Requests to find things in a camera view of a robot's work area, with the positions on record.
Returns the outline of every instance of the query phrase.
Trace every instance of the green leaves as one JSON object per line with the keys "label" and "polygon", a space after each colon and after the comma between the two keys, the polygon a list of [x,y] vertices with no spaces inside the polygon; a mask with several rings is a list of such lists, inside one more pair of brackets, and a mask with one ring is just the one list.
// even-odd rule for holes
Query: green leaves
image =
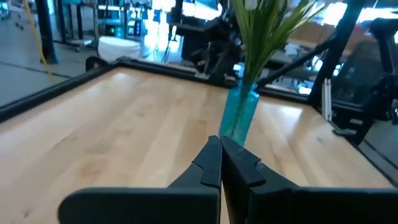
{"label": "green leaves", "polygon": [[309,14],[316,0],[301,0],[293,11],[289,10],[290,0],[258,0],[255,9],[246,10],[244,1],[231,0],[245,46],[243,83],[250,85],[289,35],[323,7]]}

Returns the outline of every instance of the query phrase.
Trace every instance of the white bucket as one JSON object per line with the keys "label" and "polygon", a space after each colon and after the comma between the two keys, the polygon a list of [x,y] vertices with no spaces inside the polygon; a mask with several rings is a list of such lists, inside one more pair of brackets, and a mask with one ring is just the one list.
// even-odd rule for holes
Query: white bucket
{"label": "white bucket", "polygon": [[107,36],[99,38],[99,56],[108,62],[113,62],[122,56],[138,58],[140,51],[141,43],[133,40],[124,40],[117,37]]}

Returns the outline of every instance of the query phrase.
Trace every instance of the wooden tabletop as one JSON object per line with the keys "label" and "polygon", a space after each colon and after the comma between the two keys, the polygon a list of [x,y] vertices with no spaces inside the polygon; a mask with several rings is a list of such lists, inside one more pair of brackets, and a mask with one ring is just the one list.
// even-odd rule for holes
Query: wooden tabletop
{"label": "wooden tabletop", "polygon": [[[0,124],[1,223],[57,223],[83,187],[167,186],[218,133],[227,93],[118,68]],[[308,106],[262,97],[246,147],[299,185],[391,187],[331,130]]]}

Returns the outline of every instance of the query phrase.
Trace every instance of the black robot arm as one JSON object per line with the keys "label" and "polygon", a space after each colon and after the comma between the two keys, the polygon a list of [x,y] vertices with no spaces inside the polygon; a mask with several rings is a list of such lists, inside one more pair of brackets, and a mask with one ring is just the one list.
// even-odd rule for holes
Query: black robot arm
{"label": "black robot arm", "polygon": [[379,44],[380,57],[384,75],[380,81],[371,88],[373,100],[367,106],[375,110],[376,118],[385,117],[398,123],[397,108],[394,101],[398,99],[398,49],[395,43],[395,34],[398,31],[398,19],[377,18],[370,23],[369,31]]}
{"label": "black robot arm", "polygon": [[224,82],[225,75],[237,79],[233,67],[242,57],[242,41],[233,10],[227,9],[223,15],[205,24],[205,38],[208,46],[191,55],[195,68],[215,83]]}

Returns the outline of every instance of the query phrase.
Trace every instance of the glass vase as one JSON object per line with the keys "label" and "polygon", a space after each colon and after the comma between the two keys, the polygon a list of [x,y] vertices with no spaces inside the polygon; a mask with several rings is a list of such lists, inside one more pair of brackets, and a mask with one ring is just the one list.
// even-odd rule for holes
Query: glass vase
{"label": "glass vase", "polygon": [[256,87],[255,83],[243,85],[239,82],[237,87],[229,90],[218,131],[219,137],[227,136],[244,146],[259,101],[258,93],[254,91]]}

